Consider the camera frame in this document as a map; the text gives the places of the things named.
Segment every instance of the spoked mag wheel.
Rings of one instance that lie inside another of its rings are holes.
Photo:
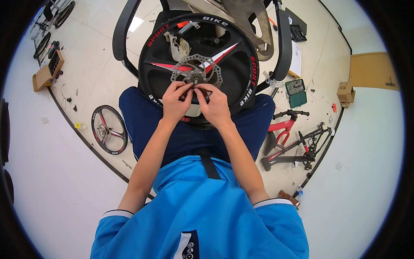
[[[128,133],[121,115],[111,106],[102,105],[92,114],[92,132],[98,144],[112,155],[122,153],[128,144]]]
[[[45,47],[48,45],[49,40],[51,38],[51,33],[48,32],[46,36],[43,37],[43,39],[40,41],[39,45],[36,47],[36,50],[34,52],[33,58],[36,59],[40,56],[42,51],[45,49]]]
[[[59,28],[62,24],[66,21],[69,17],[70,13],[72,12],[73,8],[75,7],[75,1],[70,2],[65,9],[63,9],[58,16],[56,17],[53,25],[55,28]]]
[[[181,32],[177,24],[191,21],[197,26]],[[218,37],[216,31],[224,34]],[[188,56],[174,61],[166,32],[184,39],[190,45]],[[234,24],[207,14],[187,14],[163,23],[148,38],[138,65],[140,85],[144,93],[162,106],[162,96],[172,81],[209,83],[227,95],[232,115],[239,112],[255,93],[259,64],[249,38]],[[192,104],[198,104],[193,98]],[[184,116],[182,121],[208,124],[203,114]]]

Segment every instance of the person's left hand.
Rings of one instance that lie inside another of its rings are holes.
[[[171,123],[178,123],[191,107],[191,98],[193,97],[193,83],[186,85],[184,82],[172,82],[165,91],[162,102],[164,107],[163,119]],[[178,100],[185,92],[187,96],[184,101]]]

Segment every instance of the navy pants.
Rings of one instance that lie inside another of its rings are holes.
[[[163,116],[163,109],[134,86],[121,94],[119,108],[135,158],[138,160]],[[239,112],[232,117],[253,160],[257,159],[273,113],[272,98],[266,94],[259,94],[252,109]],[[202,130],[180,121],[171,134],[161,167],[187,155],[199,155],[201,148],[204,148],[210,157],[230,162],[226,145],[217,129]]]

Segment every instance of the bottle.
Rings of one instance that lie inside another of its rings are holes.
[[[86,129],[86,125],[83,124],[83,123],[77,122],[77,123],[75,123],[75,128],[80,129],[80,130],[84,130],[84,129]]]
[[[301,185],[298,185],[298,188],[296,189],[298,192],[298,195],[296,196],[296,200],[303,201],[303,189]]]

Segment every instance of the blue shirt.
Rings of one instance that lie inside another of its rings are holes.
[[[252,206],[231,164],[212,160],[221,179],[186,156],[160,169],[157,196],[136,214],[106,212],[91,258],[308,258],[295,206],[282,198]]]

